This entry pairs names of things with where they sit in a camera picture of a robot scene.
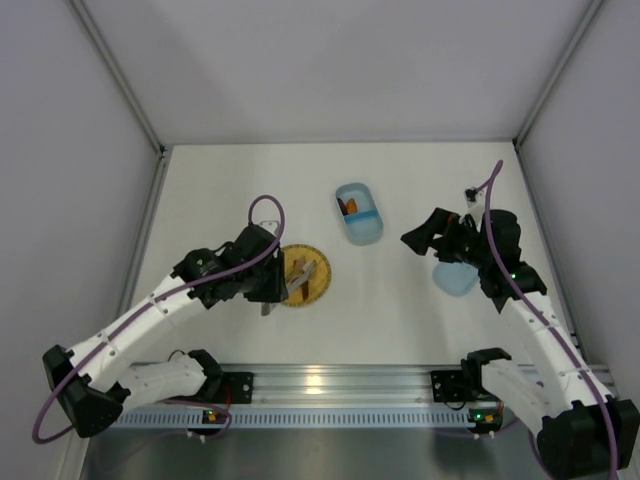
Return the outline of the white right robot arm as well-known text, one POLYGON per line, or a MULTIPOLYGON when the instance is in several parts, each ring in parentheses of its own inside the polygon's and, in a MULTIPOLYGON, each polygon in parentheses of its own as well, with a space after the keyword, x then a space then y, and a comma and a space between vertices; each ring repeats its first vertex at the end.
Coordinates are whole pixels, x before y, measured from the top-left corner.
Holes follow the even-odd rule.
POLYGON ((537 271, 522 260, 515 214, 493 210, 481 220, 437 208, 402 235, 414 253, 478 272, 480 287, 536 367, 528 379, 512 356, 493 347, 461 361, 465 392, 505 403, 533 436, 540 462, 554 479, 627 468, 639 432, 639 410, 597 378, 563 328, 537 271))

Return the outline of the orange fried piece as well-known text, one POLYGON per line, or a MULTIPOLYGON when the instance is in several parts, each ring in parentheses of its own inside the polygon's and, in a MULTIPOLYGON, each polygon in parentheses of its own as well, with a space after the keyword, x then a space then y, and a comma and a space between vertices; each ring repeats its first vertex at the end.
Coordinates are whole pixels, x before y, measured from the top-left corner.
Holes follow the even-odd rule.
POLYGON ((354 215, 358 212, 358 206, 356 204, 356 201, 353 198, 347 201, 346 212, 348 215, 354 215))

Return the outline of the metal serving tongs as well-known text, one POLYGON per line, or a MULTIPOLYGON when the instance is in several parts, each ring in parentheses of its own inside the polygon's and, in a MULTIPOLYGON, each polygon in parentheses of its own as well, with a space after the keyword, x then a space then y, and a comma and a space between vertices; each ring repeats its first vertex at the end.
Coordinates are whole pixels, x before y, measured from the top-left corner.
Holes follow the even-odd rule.
POLYGON ((300 289, 302 286, 309 283, 311 274, 316 269, 316 261, 306 260, 306 265, 303 270, 296 270, 294 268, 294 262, 293 262, 291 272, 285 276, 285 286, 286 286, 287 296, 285 297, 284 300, 282 300, 279 303, 262 303, 261 311, 260 311, 260 314, 262 317, 269 316, 277 306, 284 305, 296 290, 300 289))

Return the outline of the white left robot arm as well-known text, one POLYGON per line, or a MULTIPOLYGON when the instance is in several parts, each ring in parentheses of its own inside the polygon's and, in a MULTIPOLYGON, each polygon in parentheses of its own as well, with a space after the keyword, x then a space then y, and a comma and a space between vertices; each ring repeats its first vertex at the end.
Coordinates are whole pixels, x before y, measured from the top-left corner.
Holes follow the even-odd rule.
POLYGON ((280 230, 250 223, 216 250, 192 250, 151 294, 105 329, 72 347, 51 347, 43 356, 51 399, 72 430, 91 438, 142 406, 218 399, 223 370, 206 350, 159 363, 144 364, 141 357, 187 320, 237 295, 260 304, 286 300, 281 236, 280 230))

